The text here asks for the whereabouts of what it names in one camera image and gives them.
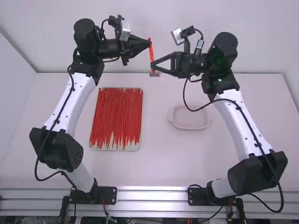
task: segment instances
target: red straw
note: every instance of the red straw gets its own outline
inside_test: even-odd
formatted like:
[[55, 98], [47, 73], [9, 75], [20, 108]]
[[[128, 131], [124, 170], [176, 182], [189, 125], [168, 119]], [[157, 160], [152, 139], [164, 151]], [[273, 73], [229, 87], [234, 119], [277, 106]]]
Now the red straw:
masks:
[[99, 89], [90, 144], [118, 149], [137, 145], [141, 137], [143, 91], [140, 89]]

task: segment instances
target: black connector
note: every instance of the black connector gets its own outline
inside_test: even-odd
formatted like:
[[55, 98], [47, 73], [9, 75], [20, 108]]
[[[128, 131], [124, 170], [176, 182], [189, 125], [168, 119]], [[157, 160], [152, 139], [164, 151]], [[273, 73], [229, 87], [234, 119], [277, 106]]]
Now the black connector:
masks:
[[58, 224], [63, 224], [66, 216], [66, 209], [69, 206], [70, 197], [64, 196], [61, 203], [61, 209], [58, 216]]
[[190, 26], [190, 27], [182, 30], [181, 37], [186, 38], [186, 37], [191, 36], [193, 34], [195, 34], [195, 28], [194, 28], [194, 26]]
[[243, 204], [243, 200], [241, 198], [236, 198], [235, 199], [235, 205], [239, 211], [239, 219], [240, 219], [240, 223], [244, 224], [245, 220], [246, 220], [246, 216], [245, 216], [245, 212], [244, 212], [244, 204]]

